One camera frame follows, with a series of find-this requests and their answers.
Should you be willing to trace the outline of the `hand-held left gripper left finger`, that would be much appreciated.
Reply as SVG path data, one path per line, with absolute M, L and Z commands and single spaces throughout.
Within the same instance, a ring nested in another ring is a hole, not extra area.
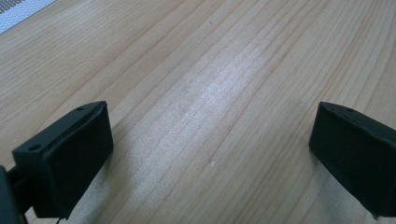
M 82 105 L 12 151 L 17 205 L 68 218 L 113 151 L 107 103 Z

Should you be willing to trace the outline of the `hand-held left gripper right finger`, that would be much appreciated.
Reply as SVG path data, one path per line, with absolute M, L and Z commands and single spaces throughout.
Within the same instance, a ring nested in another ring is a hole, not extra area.
M 321 102 L 309 148 L 373 217 L 396 217 L 396 130 Z

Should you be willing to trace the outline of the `white perforated mat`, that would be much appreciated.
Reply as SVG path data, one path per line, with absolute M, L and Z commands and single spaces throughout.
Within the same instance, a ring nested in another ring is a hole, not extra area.
M 0 0 L 0 35 L 56 0 Z

